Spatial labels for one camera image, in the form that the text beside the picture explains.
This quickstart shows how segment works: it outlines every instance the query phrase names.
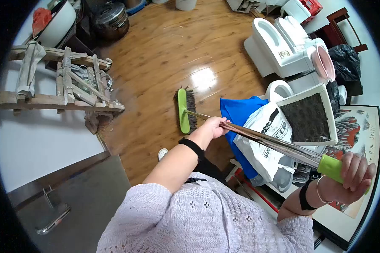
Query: metal handle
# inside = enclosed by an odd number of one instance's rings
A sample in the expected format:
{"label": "metal handle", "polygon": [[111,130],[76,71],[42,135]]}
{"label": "metal handle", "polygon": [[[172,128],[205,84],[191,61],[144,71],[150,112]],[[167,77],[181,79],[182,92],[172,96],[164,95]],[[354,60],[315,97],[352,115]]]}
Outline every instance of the metal handle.
{"label": "metal handle", "polygon": [[[189,110],[185,110],[184,112],[204,120],[211,118],[210,116],[191,112]],[[233,131],[234,133],[237,133],[242,137],[253,140],[259,144],[267,146],[268,148],[274,149],[277,152],[287,155],[302,164],[314,168],[318,168],[319,166],[319,162],[321,160],[322,155],[314,151],[229,122],[221,123],[220,127],[222,127],[223,129]]]}
{"label": "metal handle", "polygon": [[65,206],[66,206],[66,209],[63,211],[63,213],[61,213],[61,215],[59,217],[57,217],[55,220],[51,221],[44,228],[35,230],[37,232],[37,234],[44,236],[47,233],[49,233],[54,227],[56,227],[59,223],[61,223],[63,218],[65,218],[66,215],[68,215],[68,213],[71,212],[71,207],[68,206],[67,204],[65,204]]}

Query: black wrist strap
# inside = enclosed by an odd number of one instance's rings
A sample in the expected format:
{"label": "black wrist strap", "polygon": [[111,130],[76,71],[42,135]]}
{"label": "black wrist strap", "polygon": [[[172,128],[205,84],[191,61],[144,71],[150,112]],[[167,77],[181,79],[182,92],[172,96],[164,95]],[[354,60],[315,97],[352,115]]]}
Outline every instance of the black wrist strap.
{"label": "black wrist strap", "polygon": [[200,162],[204,158],[204,150],[201,149],[196,143],[192,142],[191,140],[183,137],[181,140],[179,140],[179,144],[183,144],[191,148],[194,151],[194,153],[198,155],[198,162]]}
{"label": "black wrist strap", "polygon": [[311,183],[311,180],[305,183],[305,185],[301,188],[300,190],[300,205],[301,205],[301,210],[315,210],[316,208],[310,206],[307,202],[307,198],[305,196],[305,193],[307,192],[309,183]]}

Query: pink lid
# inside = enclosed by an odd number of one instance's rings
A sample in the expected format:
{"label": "pink lid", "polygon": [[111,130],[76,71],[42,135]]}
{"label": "pink lid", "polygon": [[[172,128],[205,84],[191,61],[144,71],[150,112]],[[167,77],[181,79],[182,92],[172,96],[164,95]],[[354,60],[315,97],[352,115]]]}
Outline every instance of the pink lid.
{"label": "pink lid", "polygon": [[316,51],[311,54],[311,59],[320,77],[328,79],[330,82],[335,81],[334,64],[323,46],[316,45]]}

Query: hand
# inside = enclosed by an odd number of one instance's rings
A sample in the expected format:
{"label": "hand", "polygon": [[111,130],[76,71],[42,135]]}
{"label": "hand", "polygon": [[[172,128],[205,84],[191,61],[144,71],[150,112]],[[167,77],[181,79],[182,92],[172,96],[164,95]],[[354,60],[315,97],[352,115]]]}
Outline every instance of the hand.
{"label": "hand", "polygon": [[342,157],[341,177],[344,183],[340,184],[325,176],[318,184],[318,191],[324,201],[336,200],[344,204],[352,204],[359,200],[370,187],[375,174],[375,164],[368,166],[365,157],[347,152]]}
{"label": "hand", "polygon": [[229,122],[226,117],[220,118],[220,117],[211,117],[208,120],[204,122],[204,124],[200,127],[203,131],[207,131],[212,133],[212,138],[216,139],[226,133],[228,133],[228,130],[223,129],[220,127],[220,123],[222,122]]}
{"label": "hand", "polygon": [[225,117],[212,117],[204,122],[204,124],[190,134],[187,139],[196,143],[201,149],[206,150],[212,139],[228,133],[228,130],[218,126],[221,122],[227,121]]}

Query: knit sweater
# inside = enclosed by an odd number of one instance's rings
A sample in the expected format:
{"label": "knit sweater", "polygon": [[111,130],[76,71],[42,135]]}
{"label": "knit sweater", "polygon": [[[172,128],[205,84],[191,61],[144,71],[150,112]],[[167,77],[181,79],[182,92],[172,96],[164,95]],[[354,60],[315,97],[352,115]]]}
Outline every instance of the knit sweater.
{"label": "knit sweater", "polygon": [[313,252],[311,217],[276,225],[254,201],[207,175],[171,194],[155,183],[133,186],[101,235],[97,253]]}

